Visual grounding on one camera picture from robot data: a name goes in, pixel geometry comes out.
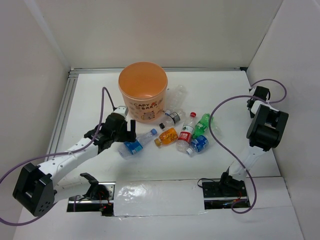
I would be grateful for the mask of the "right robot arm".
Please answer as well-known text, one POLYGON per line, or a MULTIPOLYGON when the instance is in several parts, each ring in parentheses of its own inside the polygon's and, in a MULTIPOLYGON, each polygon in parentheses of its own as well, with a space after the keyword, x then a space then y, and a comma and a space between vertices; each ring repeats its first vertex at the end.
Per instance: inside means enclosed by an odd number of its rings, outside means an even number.
POLYGON ((260 156, 279 145, 289 118, 288 113, 267 103, 271 95, 268 88, 257 86, 250 93, 253 97, 247 101, 252 119, 246 134, 248 147, 240 154, 240 161, 235 160, 222 173, 218 184, 220 194, 226 197, 242 196, 247 172, 260 156))

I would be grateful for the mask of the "orange juice bottle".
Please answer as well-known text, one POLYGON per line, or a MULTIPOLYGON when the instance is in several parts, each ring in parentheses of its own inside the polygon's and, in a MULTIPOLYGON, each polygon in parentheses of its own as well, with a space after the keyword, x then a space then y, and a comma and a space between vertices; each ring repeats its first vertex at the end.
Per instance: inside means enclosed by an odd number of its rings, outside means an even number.
POLYGON ((157 147, 161 147, 162 145, 169 145, 178 139, 178 133, 172 127, 168 130, 164 131, 159 135, 158 138, 154 140, 154 143, 157 147))

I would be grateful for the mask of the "blue label white cap bottle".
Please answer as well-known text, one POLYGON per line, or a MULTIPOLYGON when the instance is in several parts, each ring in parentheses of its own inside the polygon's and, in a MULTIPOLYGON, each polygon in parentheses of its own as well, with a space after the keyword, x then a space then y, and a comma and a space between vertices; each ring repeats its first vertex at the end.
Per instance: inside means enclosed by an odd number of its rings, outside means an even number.
POLYGON ((193 139, 186 150, 189 156, 199 154, 209 146, 209 138, 206 135, 199 135, 193 139))

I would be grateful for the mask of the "clear bottle blue cap label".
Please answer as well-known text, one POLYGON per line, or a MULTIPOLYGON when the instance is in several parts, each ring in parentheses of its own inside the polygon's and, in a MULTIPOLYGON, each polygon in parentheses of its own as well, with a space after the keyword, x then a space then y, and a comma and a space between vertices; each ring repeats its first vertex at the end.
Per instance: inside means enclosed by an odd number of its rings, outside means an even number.
POLYGON ((134 142, 124 142, 117 149, 119 155, 123 158, 131 157, 138 152, 142 151, 143 148, 151 142, 154 137, 158 134, 155 128, 152 128, 147 133, 139 134, 134 142))

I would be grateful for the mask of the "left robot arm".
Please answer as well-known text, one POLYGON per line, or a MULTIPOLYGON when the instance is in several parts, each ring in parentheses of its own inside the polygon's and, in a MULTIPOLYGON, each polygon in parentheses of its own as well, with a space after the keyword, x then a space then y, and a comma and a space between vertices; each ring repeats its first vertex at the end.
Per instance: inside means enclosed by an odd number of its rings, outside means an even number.
POLYGON ((113 143, 134 142, 136 121, 126 121, 126 114, 112 112, 105 122, 88 131, 74 146, 38 165, 26 164, 20 171, 13 197, 33 216, 41 217, 60 200, 80 195, 97 197, 99 181, 87 172, 72 180, 65 176, 82 163, 99 155, 113 143))

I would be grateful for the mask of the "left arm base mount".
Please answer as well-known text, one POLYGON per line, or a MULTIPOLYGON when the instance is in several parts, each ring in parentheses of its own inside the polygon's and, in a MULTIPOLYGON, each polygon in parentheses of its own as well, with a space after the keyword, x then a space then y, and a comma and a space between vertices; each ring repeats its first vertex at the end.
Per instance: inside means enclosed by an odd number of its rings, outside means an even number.
POLYGON ((115 182, 99 182, 88 173, 80 176, 87 180, 90 187, 84 195, 72 196, 68 199, 68 213, 97 212, 104 217, 114 216, 115 182))

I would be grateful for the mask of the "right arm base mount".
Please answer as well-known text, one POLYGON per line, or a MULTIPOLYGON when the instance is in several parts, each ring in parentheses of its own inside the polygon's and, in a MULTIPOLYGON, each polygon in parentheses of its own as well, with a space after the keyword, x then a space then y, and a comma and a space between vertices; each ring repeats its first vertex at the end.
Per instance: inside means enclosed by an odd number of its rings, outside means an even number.
POLYGON ((200 178, 197 186, 202 189, 204 209, 249 208, 251 206, 245 182, 235 180, 223 172, 220 179, 200 178))

